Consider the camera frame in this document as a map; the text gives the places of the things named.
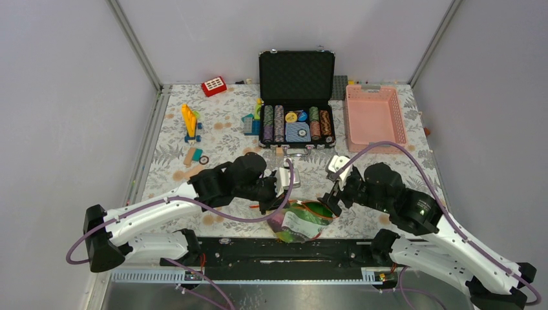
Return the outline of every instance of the leaf pattern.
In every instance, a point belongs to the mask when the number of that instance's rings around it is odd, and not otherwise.
[[[443,199],[434,159],[422,129],[421,119],[418,117],[419,111],[412,89],[409,85],[395,87],[398,90],[405,118],[408,134],[407,148],[417,158],[436,192]],[[201,135],[202,142],[194,146],[202,149],[203,155],[209,157],[209,163],[205,168],[213,168],[226,161],[233,161],[246,152],[257,152],[263,156],[269,171],[283,165],[284,159],[276,156],[273,150],[258,148],[258,137],[244,136],[241,133],[241,118],[254,112],[258,97],[258,85],[230,85],[227,91],[210,98],[204,96],[200,85],[173,85],[142,194],[143,200],[165,193],[185,180],[184,176],[189,168],[183,164],[183,161],[190,145],[184,142],[186,128],[180,112],[183,104],[189,105],[200,114],[198,121],[202,122],[204,128],[198,134]],[[325,165],[328,160],[335,154],[353,156],[346,147],[343,102],[331,101],[330,105],[333,109],[336,145],[332,149],[312,150],[310,156],[295,159],[295,167],[300,172],[302,185],[293,190],[292,198],[315,199],[329,192],[333,183],[326,179]],[[428,192],[421,175],[403,154],[367,154],[356,161],[355,165],[360,171],[364,171],[368,165],[380,161],[400,173],[411,189]],[[230,205],[222,208],[222,212],[243,218],[259,217],[260,214],[255,209],[249,208],[253,204],[250,201],[234,199]],[[381,220],[383,216],[385,214],[379,211],[354,205],[351,209],[344,210],[341,216],[323,231],[322,237],[373,238],[380,228],[405,234],[386,220]],[[234,222],[210,212],[163,223],[152,232],[171,232],[182,228],[193,229],[200,236],[275,237],[265,222]]]

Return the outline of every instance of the yellow toy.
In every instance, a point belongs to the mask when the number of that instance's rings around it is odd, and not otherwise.
[[[183,114],[185,126],[187,127],[185,142],[190,143],[191,145],[194,144],[194,142],[200,142],[202,137],[196,135],[196,130],[202,129],[202,123],[198,123],[194,112],[188,107],[188,105],[183,105],[181,108],[181,113]]]

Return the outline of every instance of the basket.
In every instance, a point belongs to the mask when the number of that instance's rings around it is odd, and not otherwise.
[[[369,144],[392,141],[407,146],[407,132],[395,87],[348,85],[344,105],[346,144],[359,152]],[[376,147],[375,153],[397,153],[395,147]]]

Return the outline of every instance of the white wall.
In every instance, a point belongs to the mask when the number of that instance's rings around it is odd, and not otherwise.
[[[464,1],[416,87],[452,210],[502,255],[534,264],[545,298],[547,16],[546,0]]]
[[[258,81],[263,50],[337,53],[335,73],[411,78],[451,0],[120,0],[164,83]]]
[[[155,91],[106,1],[2,1],[0,46],[0,309],[79,309],[65,254],[121,206]]]

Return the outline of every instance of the red box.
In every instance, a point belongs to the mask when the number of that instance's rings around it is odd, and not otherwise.
[[[215,94],[226,90],[226,84],[222,77],[218,76],[214,79],[210,79],[207,82],[202,83],[202,90],[207,97],[211,97]]]

